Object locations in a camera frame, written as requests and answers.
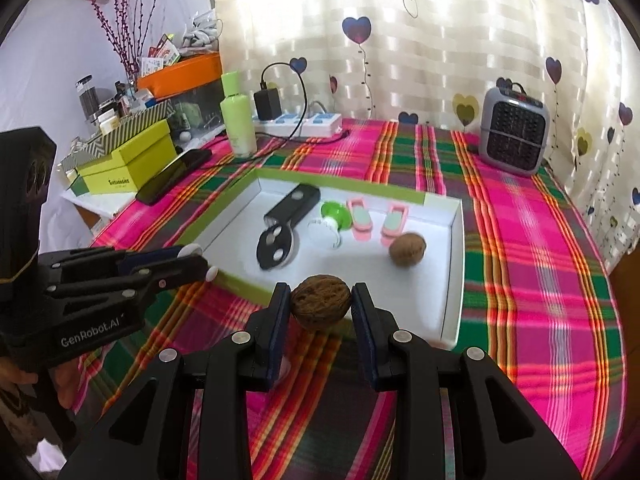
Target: white wall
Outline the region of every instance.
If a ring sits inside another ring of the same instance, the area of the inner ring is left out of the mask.
[[[158,0],[147,43],[155,43],[163,32],[181,34],[193,14],[209,8],[209,0]],[[125,78],[89,2],[31,0],[0,45],[0,131],[41,126],[58,145],[58,163],[73,138],[86,136],[75,82],[88,74],[97,88],[111,94],[115,81]],[[87,245],[90,232],[75,208],[59,197],[64,181],[54,176],[51,182],[41,251]]]

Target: pink sandal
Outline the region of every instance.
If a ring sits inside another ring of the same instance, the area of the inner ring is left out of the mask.
[[[351,225],[353,237],[359,242],[368,242],[371,240],[373,222],[371,221],[369,210],[364,205],[364,199],[354,198],[353,200],[347,200],[347,207],[353,220]]]
[[[402,234],[408,214],[409,208],[404,204],[393,203],[389,206],[385,222],[382,225],[382,236],[380,237],[380,242],[385,247],[389,247]]]

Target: walnut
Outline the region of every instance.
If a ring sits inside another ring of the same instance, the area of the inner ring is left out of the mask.
[[[340,278],[311,276],[291,293],[291,313],[311,332],[339,322],[351,307],[351,291]]]
[[[398,267],[419,264],[427,250],[427,242],[419,234],[405,233],[394,240],[389,247],[389,256]]]

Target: label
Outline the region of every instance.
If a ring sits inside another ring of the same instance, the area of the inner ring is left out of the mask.
[[[70,334],[59,336],[58,342],[62,348],[70,348],[82,343],[83,341],[89,341],[98,336],[108,334],[109,332],[114,332],[124,325],[123,318],[124,314],[110,317],[102,323],[99,322],[86,328],[71,332]]]
[[[128,178],[119,178],[118,180],[109,180],[108,181],[111,186],[122,186],[123,184],[128,184]]]

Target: lime green box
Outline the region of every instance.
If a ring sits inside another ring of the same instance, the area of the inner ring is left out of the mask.
[[[175,158],[166,120],[152,124],[109,155],[78,167],[89,192],[136,192]]]

